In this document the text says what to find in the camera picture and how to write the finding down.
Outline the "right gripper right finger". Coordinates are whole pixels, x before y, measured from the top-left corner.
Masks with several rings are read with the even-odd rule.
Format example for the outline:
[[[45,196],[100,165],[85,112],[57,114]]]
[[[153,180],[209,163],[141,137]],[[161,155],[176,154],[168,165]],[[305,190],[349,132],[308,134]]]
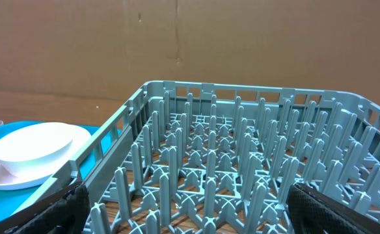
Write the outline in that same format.
[[[296,234],[380,234],[380,223],[303,183],[290,186],[286,203]]]

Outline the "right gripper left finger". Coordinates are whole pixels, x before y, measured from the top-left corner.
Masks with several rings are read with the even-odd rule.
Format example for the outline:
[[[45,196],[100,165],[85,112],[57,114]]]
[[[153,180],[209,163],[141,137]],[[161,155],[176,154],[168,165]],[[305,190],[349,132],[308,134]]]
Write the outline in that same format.
[[[89,213],[87,187],[76,182],[0,221],[0,234],[81,233]]]

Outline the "grey dishwasher rack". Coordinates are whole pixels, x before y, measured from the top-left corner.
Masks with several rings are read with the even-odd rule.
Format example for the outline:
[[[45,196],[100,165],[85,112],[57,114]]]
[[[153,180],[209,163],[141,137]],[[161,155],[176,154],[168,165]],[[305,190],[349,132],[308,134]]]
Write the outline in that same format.
[[[380,106],[357,94],[149,81],[39,187],[82,181],[82,233],[289,233],[303,183],[380,224]]]

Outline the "teal plastic tray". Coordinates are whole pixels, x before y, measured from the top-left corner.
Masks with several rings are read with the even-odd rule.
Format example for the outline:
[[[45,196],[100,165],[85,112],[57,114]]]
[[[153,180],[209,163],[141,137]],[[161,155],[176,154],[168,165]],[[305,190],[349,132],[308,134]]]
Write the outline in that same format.
[[[40,124],[40,123],[42,122],[20,121],[20,122],[6,123],[0,126],[0,139],[13,131],[16,131],[23,127],[27,127],[29,125]],[[91,125],[79,125],[79,126],[86,129],[91,135],[93,135],[99,128],[98,126],[91,126]],[[101,139],[101,145],[102,145],[102,150],[105,153],[111,146],[110,132],[107,133]],[[90,173],[94,165],[95,165],[95,156],[94,156],[94,153],[91,153],[80,164],[80,172],[82,175],[82,179],[86,178],[86,176]],[[0,221],[9,217],[39,187],[40,186],[35,186],[31,188],[24,188],[21,190],[0,190]]]

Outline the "large white plate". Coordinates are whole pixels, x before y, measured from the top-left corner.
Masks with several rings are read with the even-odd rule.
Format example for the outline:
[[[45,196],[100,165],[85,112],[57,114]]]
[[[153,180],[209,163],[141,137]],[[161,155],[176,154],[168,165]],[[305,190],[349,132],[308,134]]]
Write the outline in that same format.
[[[67,156],[64,164],[67,163],[74,153],[76,153],[91,137],[91,134],[83,127],[78,125],[74,126],[75,138],[69,156]],[[18,190],[40,185],[64,164],[52,170],[50,174],[40,175],[38,173],[30,173],[27,177],[16,177],[0,164],[0,190]]]

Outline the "cardboard backdrop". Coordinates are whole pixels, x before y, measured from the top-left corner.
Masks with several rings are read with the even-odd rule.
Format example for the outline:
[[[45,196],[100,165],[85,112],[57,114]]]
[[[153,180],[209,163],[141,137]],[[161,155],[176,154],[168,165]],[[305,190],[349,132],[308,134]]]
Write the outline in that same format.
[[[149,80],[380,105],[380,1],[0,1],[0,90],[126,99]]]

